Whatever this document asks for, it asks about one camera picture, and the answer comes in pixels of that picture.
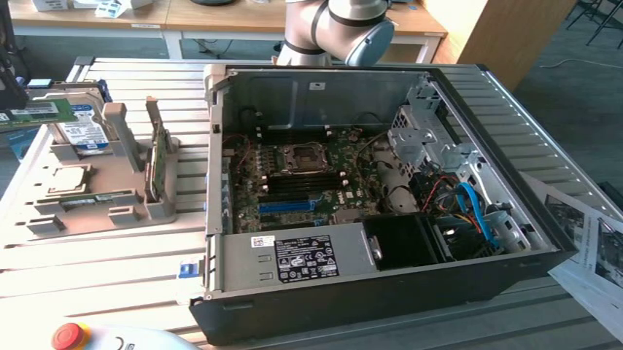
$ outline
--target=slatted metal surface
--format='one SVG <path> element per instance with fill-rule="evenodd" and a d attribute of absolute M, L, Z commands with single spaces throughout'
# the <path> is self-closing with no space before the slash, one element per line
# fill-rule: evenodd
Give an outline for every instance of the slatted metal surface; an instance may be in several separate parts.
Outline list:
<path fill-rule="evenodd" d="M 208 116 L 202 101 L 202 67 L 209 61 L 97 59 L 76 67 L 80 79 L 105 78 L 110 94 L 128 106 L 128 124 L 149 137 L 142 100 L 160 99 L 162 119 L 181 140 L 178 219 L 148 230 L 124 230 L 5 246 L 0 252 L 0 310 L 24 308 L 85 322 L 168 330 L 210 349 L 185 306 L 174 302 L 178 261 L 204 250 L 204 201 Z M 605 206 L 515 106 L 472 66 L 443 68 L 480 121 L 520 170 L 565 193 Z M 48 161 L 37 144 L 0 203 L 10 200 L 33 169 Z M 523 281 L 487 303 L 270 339 L 234 349 L 623 349 L 587 311 L 549 278 Z"/>

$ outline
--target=emergency stop button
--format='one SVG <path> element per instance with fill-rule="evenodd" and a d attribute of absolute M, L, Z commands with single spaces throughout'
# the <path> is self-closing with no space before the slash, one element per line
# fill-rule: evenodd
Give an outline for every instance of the emergency stop button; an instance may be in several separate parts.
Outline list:
<path fill-rule="evenodd" d="M 88 341 L 88 332 L 78 324 L 65 323 L 56 330 L 52 337 L 52 348 L 54 350 L 78 349 Z"/>

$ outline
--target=red button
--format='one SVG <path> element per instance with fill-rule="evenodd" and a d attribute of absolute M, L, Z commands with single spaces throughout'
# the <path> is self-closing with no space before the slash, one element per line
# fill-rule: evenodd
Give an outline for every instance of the red button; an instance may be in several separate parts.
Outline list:
<path fill-rule="evenodd" d="M 52 348 L 56 350 L 70 350 L 80 344 L 84 330 L 74 323 L 65 323 L 56 330 L 52 338 Z"/>

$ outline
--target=motherboard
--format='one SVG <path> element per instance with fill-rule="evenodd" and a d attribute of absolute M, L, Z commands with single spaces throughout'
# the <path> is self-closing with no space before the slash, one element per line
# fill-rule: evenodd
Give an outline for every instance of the motherboard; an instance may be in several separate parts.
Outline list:
<path fill-rule="evenodd" d="M 372 137 L 356 127 L 225 136 L 232 232 L 338 225 L 378 214 L 381 184 L 361 152 Z"/>

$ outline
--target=open computer tower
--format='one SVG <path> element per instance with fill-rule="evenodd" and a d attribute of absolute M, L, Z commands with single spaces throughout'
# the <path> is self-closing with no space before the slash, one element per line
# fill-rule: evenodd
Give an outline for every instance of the open computer tower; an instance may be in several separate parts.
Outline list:
<path fill-rule="evenodd" d="M 213 65 L 205 88 L 213 345 L 488 300 L 575 253 L 439 69 Z"/>

